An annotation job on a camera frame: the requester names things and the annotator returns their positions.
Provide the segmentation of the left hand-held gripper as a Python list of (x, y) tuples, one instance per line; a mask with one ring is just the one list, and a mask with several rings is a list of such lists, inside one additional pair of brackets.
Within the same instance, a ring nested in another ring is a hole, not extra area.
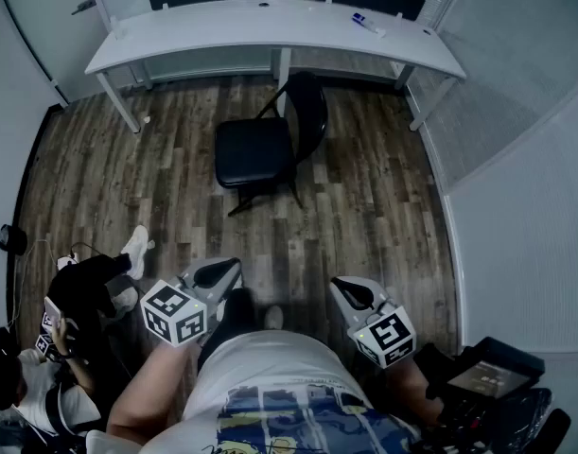
[(141, 299), (145, 327), (173, 347), (203, 345), (219, 324), (219, 301), (240, 277), (236, 257), (196, 260), (175, 284), (159, 280)]

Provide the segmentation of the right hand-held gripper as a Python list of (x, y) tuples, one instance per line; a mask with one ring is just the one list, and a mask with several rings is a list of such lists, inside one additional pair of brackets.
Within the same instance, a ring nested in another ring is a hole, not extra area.
[(337, 276), (330, 292), (359, 352), (380, 368), (412, 354), (416, 332), (403, 306), (385, 298), (385, 289), (372, 279)]

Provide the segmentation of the black folding chair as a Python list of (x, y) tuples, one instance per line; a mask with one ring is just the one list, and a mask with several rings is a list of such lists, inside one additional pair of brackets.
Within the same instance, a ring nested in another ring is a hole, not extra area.
[(280, 185), (301, 205), (297, 166), (321, 144), (327, 124), (323, 86), (307, 71), (290, 76), (256, 117), (220, 123), (215, 130), (216, 179), (238, 196), (228, 215), (246, 210)]

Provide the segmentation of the person's left forearm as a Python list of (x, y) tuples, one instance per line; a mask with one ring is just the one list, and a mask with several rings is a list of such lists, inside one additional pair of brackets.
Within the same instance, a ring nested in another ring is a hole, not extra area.
[(188, 361), (200, 351), (195, 343), (158, 344), (114, 402), (106, 432), (145, 445), (164, 431)]

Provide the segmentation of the person's right forearm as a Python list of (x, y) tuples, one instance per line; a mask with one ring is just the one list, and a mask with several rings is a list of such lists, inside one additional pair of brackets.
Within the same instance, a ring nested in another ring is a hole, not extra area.
[(429, 383), (412, 358), (397, 362), (386, 378), (389, 396), (400, 414), (423, 428), (439, 425), (444, 404), (439, 398), (427, 398)]

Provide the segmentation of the person's white printed shirt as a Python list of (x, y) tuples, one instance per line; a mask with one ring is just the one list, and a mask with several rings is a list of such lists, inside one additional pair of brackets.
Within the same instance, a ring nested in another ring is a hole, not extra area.
[(406, 454), (418, 439), (415, 428), (373, 408), (324, 344), (272, 330), (220, 346), (182, 420), (140, 454)]

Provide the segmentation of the black chest-mounted monitor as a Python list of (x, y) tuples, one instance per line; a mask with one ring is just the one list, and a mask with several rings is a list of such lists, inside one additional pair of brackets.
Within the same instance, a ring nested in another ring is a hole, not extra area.
[(545, 361), (502, 341), (486, 337), (455, 359), (447, 385), (475, 395), (501, 399), (534, 385)]

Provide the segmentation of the black round device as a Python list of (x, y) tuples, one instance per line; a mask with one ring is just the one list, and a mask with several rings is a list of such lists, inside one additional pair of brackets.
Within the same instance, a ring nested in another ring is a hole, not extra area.
[(0, 249), (14, 255), (23, 255), (27, 248), (27, 235), (20, 227), (4, 224), (0, 229)]

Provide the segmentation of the long white desk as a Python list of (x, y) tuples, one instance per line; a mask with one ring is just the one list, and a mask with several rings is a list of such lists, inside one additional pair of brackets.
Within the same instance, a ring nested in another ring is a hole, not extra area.
[[(385, 29), (383, 38), (351, 19), (353, 13)], [(413, 69), (445, 75), (440, 89), (410, 124), (417, 130), (450, 87), (466, 73), (439, 35), (401, 15), (306, 0), (225, 0), (159, 9), (119, 21), (85, 72), (94, 75), (134, 133), (141, 123), (108, 77), (110, 70), (168, 54), (230, 46), (270, 46), (281, 51), (279, 82), (289, 76), (291, 51), (316, 47), (357, 52), (403, 64), (395, 83), (401, 88)]]

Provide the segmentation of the blue and white tube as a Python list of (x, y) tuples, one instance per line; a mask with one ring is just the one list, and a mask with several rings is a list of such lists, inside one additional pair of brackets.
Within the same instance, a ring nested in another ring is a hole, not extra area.
[(351, 17), (352, 21), (357, 25), (366, 28), (368, 31), (374, 33), (378, 38), (383, 38), (386, 34), (386, 30), (378, 27), (370, 18), (365, 17), (360, 13), (353, 13)]

